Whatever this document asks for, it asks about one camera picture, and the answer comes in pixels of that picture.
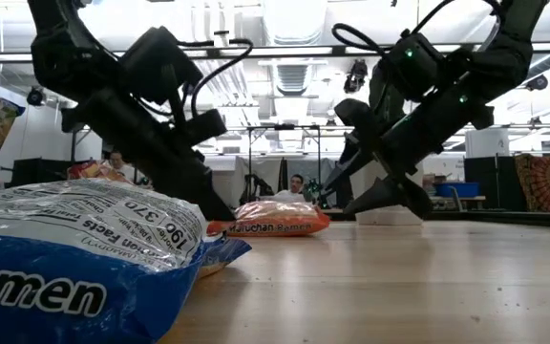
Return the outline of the orange patterned tapestry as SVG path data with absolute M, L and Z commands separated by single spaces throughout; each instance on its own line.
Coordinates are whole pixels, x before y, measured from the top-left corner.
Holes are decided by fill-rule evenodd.
M 514 157 L 519 184 L 529 212 L 550 213 L 550 157 Z

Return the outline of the grey cloth cover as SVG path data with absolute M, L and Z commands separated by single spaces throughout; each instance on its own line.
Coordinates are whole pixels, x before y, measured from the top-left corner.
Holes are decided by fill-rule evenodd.
M 246 174 L 256 174 L 263 179 L 274 192 L 278 191 L 280 160 L 253 159 L 249 162 L 248 158 L 236 157 L 235 170 L 231 180 L 231 198 L 233 205 L 239 204 L 239 199 L 244 190 L 244 176 Z

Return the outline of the black background rig frame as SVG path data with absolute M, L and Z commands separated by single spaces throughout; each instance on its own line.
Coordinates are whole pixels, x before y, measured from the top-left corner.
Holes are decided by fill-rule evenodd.
M 71 133 L 71 161 L 100 161 L 102 150 L 103 140 L 92 129 L 85 127 Z
M 247 165 L 248 165 L 248 173 L 253 173 L 253 144 L 256 140 L 261 138 L 265 135 L 265 133 L 269 130 L 272 131 L 295 131 L 295 130 L 301 130 L 304 134 L 312 138 L 317 143 L 317 183 L 322 183 L 322 126 L 318 124 L 310 124 L 310 125 L 295 125 L 291 123 L 283 123 L 283 124 L 271 124 L 271 125 L 258 125 L 258 126 L 246 126 L 245 131 L 247 132 L 248 137 L 248 154 L 247 154 Z

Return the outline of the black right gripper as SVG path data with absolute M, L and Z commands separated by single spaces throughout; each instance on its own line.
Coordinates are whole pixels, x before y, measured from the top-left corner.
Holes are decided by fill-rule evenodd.
M 410 114 L 383 133 L 378 131 L 374 113 L 368 104 L 348 98 L 334 111 L 354 131 L 347 135 L 344 151 L 323 183 L 334 192 L 344 181 L 370 161 L 381 163 L 385 178 L 377 177 L 373 185 L 345 208 L 357 214 L 377 208 L 403 205 L 423 219 L 433 204 L 423 188 L 410 180 L 415 167 L 432 153 L 443 150 L 443 143 L 473 120 L 476 101 L 466 95 L 446 92 L 422 102 Z

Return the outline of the dark green background robot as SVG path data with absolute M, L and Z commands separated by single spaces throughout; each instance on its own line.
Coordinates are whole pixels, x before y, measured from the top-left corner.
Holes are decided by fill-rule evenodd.
M 316 179 L 310 179 L 305 185 L 304 190 L 314 205 L 321 208 L 328 205 L 328 200 L 324 195 L 323 187 Z

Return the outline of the white hexagonal plant pot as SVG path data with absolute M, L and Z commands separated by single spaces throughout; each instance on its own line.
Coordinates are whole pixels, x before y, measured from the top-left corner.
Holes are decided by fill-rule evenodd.
M 374 180 L 386 177 L 386 171 L 379 162 L 372 161 L 350 176 L 353 198 L 361 196 Z M 421 226 L 423 220 L 402 205 L 377 208 L 355 215 L 362 226 Z

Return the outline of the orange ramen packet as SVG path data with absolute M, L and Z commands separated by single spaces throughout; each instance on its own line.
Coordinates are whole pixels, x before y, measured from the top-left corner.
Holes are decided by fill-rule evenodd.
M 329 216 L 310 203 L 256 201 L 235 210 L 235 221 L 213 221 L 207 235 L 232 237 L 306 236 L 329 226 Z

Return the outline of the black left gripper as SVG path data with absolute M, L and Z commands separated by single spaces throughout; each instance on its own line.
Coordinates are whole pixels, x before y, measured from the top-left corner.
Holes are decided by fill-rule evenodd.
M 99 90 L 62 115 L 63 131 L 89 126 L 152 179 L 158 193 L 197 205 L 208 221 L 235 220 L 214 189 L 212 170 L 194 151 L 199 143 L 226 132 L 217 110 L 170 126 L 131 96 Z

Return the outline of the person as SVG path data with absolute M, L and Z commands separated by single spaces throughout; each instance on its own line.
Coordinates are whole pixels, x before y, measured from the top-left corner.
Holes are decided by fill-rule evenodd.
M 289 188 L 278 192 L 274 198 L 280 202 L 305 202 L 304 178 L 294 174 L 290 178 Z
M 135 182 L 136 169 L 131 164 L 124 161 L 122 154 L 119 151 L 113 150 L 109 154 L 109 164 L 117 172 L 117 174 L 123 177 L 126 181 L 129 183 Z

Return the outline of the black light bar frame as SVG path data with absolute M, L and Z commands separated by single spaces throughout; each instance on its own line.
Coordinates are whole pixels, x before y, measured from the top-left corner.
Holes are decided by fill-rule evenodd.
M 550 54 L 550 42 L 535 42 L 534 52 L 537 54 Z M 184 52 L 191 59 L 228 59 L 245 51 L 245 48 L 193 48 Z M 377 56 L 376 52 L 361 50 L 354 47 L 335 46 L 287 46 L 287 47 L 257 47 L 254 48 L 249 58 L 313 58 L 313 57 L 360 57 Z M 0 63 L 22 64 L 31 63 L 32 55 L 29 53 L 0 53 Z

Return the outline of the blue storage bin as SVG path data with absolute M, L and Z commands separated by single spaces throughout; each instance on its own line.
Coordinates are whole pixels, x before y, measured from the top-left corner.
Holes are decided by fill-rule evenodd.
M 454 192 L 460 198 L 474 198 L 480 195 L 479 183 L 437 183 L 434 189 L 437 196 L 445 198 L 452 198 Z

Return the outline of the red ramen packet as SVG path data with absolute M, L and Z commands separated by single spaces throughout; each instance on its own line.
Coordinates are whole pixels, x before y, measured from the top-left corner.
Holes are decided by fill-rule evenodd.
M 67 170 L 67 179 L 105 179 L 129 183 L 121 173 L 104 161 L 86 161 L 81 164 L 74 164 Z

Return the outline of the black partition panel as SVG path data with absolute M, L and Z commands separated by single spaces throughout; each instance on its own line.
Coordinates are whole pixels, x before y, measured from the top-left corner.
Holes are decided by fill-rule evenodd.
M 485 209 L 523 209 L 524 196 L 513 157 L 465 159 L 464 173 L 467 183 L 478 183 Z

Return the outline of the black aluminium table frame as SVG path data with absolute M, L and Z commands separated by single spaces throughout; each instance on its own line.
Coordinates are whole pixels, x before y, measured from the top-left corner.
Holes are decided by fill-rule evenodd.
M 345 214 L 341 209 L 325 210 L 335 222 L 356 222 L 355 215 Z M 462 221 L 510 224 L 521 226 L 550 227 L 550 213 L 544 212 L 508 212 L 495 210 L 471 211 L 434 211 L 427 215 L 425 221 Z

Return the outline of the white column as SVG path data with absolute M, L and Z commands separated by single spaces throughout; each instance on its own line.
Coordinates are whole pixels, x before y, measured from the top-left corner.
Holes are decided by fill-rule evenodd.
M 505 128 L 472 130 L 465 133 L 466 157 L 509 156 L 509 135 Z

